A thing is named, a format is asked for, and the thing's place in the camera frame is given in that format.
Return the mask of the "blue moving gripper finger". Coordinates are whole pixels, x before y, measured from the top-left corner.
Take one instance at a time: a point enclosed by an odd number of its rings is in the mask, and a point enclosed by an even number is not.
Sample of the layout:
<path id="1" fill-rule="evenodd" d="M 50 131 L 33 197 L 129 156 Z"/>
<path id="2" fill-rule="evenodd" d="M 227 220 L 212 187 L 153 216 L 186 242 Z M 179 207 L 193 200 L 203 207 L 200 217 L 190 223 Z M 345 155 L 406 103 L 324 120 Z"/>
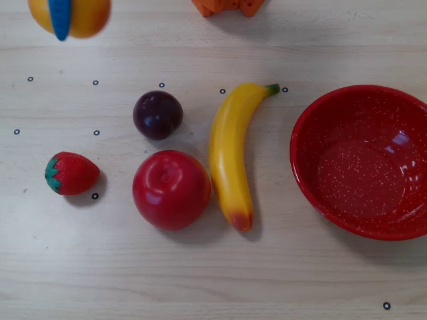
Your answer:
<path id="1" fill-rule="evenodd" d="M 54 34 L 58 40 L 64 41 L 70 30 L 72 1 L 48 0 L 48 6 Z"/>

